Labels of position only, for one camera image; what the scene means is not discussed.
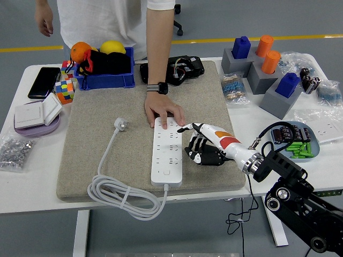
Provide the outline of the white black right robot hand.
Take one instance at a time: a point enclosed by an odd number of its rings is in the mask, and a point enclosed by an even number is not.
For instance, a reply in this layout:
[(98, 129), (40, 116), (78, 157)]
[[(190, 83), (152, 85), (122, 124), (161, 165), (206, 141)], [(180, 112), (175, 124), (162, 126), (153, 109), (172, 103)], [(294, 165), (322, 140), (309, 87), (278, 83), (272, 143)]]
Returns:
[(193, 130), (193, 134), (184, 150), (198, 165), (220, 166), (234, 160), (238, 168), (247, 173), (254, 164), (263, 160), (258, 151), (245, 147), (221, 127), (191, 123), (177, 131), (183, 133), (188, 130)]

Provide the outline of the person's right hand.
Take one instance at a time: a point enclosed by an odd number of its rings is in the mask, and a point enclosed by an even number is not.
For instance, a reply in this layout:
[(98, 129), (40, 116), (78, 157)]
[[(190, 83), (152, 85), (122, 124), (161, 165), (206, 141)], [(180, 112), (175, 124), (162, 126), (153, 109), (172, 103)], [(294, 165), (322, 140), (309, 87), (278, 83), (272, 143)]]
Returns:
[(35, 21), (39, 32), (50, 37), (53, 32), (53, 12), (48, 3), (38, 3), (35, 7)]

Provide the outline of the person's left hand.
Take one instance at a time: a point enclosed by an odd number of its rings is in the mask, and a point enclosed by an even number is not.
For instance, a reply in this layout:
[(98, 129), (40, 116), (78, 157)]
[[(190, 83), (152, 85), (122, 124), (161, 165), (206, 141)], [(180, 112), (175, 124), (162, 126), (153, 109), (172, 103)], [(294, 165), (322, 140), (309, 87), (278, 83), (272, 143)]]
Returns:
[(154, 128), (155, 115), (159, 115), (163, 129), (167, 129), (167, 116), (172, 114), (179, 126), (185, 125), (184, 110), (180, 105), (174, 103), (167, 95), (157, 92), (147, 92), (144, 108), (148, 123)]

